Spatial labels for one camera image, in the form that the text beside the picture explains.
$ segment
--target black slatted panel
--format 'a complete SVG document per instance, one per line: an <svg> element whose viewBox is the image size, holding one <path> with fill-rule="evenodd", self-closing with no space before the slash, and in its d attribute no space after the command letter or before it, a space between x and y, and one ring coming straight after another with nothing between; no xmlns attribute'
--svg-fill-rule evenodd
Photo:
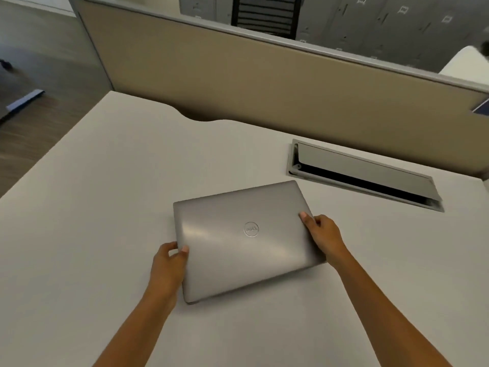
<svg viewBox="0 0 489 367"><path fill-rule="evenodd" d="M231 25L295 39L301 0L233 0Z"/></svg>

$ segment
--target laptop lid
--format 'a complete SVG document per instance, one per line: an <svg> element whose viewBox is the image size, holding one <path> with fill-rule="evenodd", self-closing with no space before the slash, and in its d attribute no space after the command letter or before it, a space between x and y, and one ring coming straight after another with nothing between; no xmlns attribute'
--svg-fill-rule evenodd
<svg viewBox="0 0 489 367"><path fill-rule="evenodd" d="M190 255L187 303L325 262L298 214L295 180L173 204L178 246Z"/></svg>

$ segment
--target cubicle wall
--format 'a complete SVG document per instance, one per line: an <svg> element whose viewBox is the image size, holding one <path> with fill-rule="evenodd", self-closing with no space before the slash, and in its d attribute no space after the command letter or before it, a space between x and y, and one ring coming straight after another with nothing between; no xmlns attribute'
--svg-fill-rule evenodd
<svg viewBox="0 0 489 367"><path fill-rule="evenodd" d="M116 91L466 175L489 169L489 87L195 18L71 0Z"/></svg>

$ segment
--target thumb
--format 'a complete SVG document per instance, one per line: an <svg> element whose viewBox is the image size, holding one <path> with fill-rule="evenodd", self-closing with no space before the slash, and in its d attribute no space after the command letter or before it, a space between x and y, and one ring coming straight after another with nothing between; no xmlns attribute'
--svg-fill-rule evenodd
<svg viewBox="0 0 489 367"><path fill-rule="evenodd" d="M178 254L175 255L175 260L185 268L188 260L189 247L187 245L183 246Z"/></svg>
<svg viewBox="0 0 489 367"><path fill-rule="evenodd" d="M307 213L302 211L299 216L301 217L302 222L304 225L309 229L309 232L312 232L314 229L317 228L317 224L315 220L309 216Z"/></svg>

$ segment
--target hand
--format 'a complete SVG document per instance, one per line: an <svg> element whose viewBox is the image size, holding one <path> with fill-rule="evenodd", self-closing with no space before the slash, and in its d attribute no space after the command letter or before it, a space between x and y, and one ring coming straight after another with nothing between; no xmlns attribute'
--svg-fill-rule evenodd
<svg viewBox="0 0 489 367"><path fill-rule="evenodd" d="M309 229L313 240L325 253L327 261L334 267L339 259L350 254L341 238L338 226L326 215L314 216L304 211L299 214L304 225Z"/></svg>
<svg viewBox="0 0 489 367"><path fill-rule="evenodd" d="M176 305L176 293L185 276L188 259L188 246L183 246L179 253L169 256L169 251L177 248L176 242L161 245L153 258L150 281L145 296L157 296L168 301L170 311Z"/></svg>

